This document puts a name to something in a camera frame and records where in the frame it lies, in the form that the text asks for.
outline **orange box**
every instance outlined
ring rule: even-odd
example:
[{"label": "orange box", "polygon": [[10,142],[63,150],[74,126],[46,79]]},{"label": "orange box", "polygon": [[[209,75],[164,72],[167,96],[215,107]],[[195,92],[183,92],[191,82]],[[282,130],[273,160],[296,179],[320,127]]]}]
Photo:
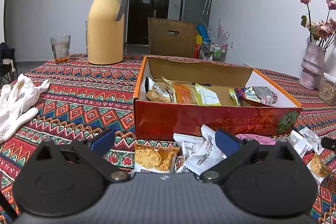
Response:
[{"label": "orange box", "polygon": [[[166,88],[162,76],[192,86],[209,83],[222,106],[200,106],[149,101],[145,93],[146,76]],[[236,107],[229,89],[266,86],[278,97],[274,106]],[[302,105],[283,88],[252,68],[232,67],[210,62],[186,62],[146,56],[134,92],[135,134],[140,139],[172,140],[173,134],[200,135],[203,124],[224,128],[232,134],[253,133],[272,136],[289,133]]]}]

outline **table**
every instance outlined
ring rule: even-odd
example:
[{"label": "table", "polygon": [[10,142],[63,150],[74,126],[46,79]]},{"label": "table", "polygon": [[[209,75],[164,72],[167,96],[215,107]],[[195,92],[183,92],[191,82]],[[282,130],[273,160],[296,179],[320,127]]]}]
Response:
[{"label": "table", "polygon": [[[0,145],[1,191],[16,210],[12,183],[43,139],[51,138],[57,144],[67,144],[79,137],[96,136],[101,132],[101,127],[113,127],[118,130],[115,146],[105,159],[124,170],[133,167],[135,143],[177,146],[174,142],[138,140],[135,137],[132,99],[142,59],[142,55],[126,55],[119,64],[97,66],[88,63],[86,54],[76,54],[71,55],[66,65],[56,65],[51,60],[26,73],[35,85],[45,79],[49,79],[51,85],[47,92],[40,95],[35,105],[39,114]],[[321,101],[317,91],[300,86],[293,76],[270,70],[261,71],[303,104],[304,109],[295,124],[295,130],[308,126],[319,136],[336,138],[335,107]],[[288,136],[278,135],[274,138],[283,137]],[[304,161],[308,163],[312,156],[312,153],[307,154]],[[336,169],[334,152],[324,150],[321,157],[330,169]],[[175,168],[179,164],[181,158],[177,159]],[[322,183],[311,215],[320,223],[331,223],[331,218],[336,217],[335,173]],[[0,223],[5,218],[6,214],[0,216]]]}]

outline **gray thermos handle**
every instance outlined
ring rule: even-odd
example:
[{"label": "gray thermos handle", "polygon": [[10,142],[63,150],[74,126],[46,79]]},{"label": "gray thermos handle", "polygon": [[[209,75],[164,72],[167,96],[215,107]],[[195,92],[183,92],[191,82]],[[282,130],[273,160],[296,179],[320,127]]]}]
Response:
[{"label": "gray thermos handle", "polygon": [[127,0],[120,0],[120,8],[119,8],[119,12],[116,14],[115,16],[115,20],[116,21],[120,21],[124,12],[125,12],[125,8],[126,8],[126,1]]}]

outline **metal rack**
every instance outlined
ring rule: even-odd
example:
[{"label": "metal rack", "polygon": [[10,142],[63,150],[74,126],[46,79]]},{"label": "metal rack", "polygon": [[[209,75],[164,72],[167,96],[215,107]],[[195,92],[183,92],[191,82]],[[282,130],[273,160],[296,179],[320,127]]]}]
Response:
[{"label": "metal rack", "polygon": [[199,59],[208,60],[211,56],[213,61],[225,62],[228,44],[212,42],[211,39],[204,39],[199,49]]}]

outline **red box side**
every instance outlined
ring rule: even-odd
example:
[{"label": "red box side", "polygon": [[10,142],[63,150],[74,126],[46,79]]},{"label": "red box side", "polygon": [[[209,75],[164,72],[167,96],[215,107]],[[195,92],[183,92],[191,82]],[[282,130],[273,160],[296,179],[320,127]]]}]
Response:
[{"label": "red box side", "polygon": [[200,135],[200,127],[203,124],[212,129],[224,128],[234,135],[284,134],[290,132],[294,126],[294,122],[286,122],[286,117],[294,114],[298,116],[302,110],[279,107],[198,106],[140,100],[135,100],[134,106],[137,138],[152,140],[172,140],[174,133]]}]

